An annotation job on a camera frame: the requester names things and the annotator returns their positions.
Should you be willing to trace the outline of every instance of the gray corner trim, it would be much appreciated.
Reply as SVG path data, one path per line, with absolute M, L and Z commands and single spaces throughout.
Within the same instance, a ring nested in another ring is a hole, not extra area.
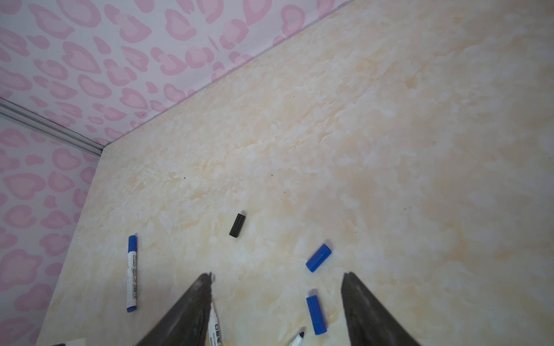
M 100 156 L 104 149 L 104 146 L 4 99 L 0 99 L 0 114 L 58 140 L 73 144 L 95 156 Z

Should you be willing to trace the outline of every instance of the blue marker cap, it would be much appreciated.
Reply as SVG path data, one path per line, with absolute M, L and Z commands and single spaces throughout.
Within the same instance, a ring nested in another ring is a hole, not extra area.
M 136 235 L 130 235 L 129 236 L 129 250 L 127 252 L 131 251 L 137 251 L 137 236 Z
M 331 255 L 331 249 L 323 244 L 316 253 L 306 262 L 306 267 L 313 273 Z
M 327 332 L 327 327 L 325 327 L 325 320 L 323 319 L 323 313 L 321 313 L 321 307 L 319 306 L 317 296 L 306 298 L 306 302 L 308 302 L 308 309 L 310 310 L 310 317 L 312 318 L 315 334 L 325 334 Z

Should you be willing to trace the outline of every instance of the marble-patterned surface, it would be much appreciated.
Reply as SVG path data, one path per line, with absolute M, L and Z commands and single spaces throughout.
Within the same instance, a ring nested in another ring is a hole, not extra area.
M 38 344 L 131 345 L 208 271 L 225 346 L 347 345 L 345 271 L 422 345 L 551 343 L 553 23 L 547 0 L 358 0 L 111 144 Z

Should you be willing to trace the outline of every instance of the pink leopard print wallpaper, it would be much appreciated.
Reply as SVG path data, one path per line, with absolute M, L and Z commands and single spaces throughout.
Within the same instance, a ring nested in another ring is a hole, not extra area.
M 0 97 L 105 145 L 346 0 L 0 0 Z
M 34 345 L 98 159 L 0 117 L 0 345 Z

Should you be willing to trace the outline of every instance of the pink patterned wall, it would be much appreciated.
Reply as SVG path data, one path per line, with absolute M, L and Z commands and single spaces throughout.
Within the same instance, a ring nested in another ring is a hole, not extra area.
M 37 341 L 97 163 L 0 117 L 0 346 Z
M 0 0 L 0 97 L 107 144 L 347 0 Z

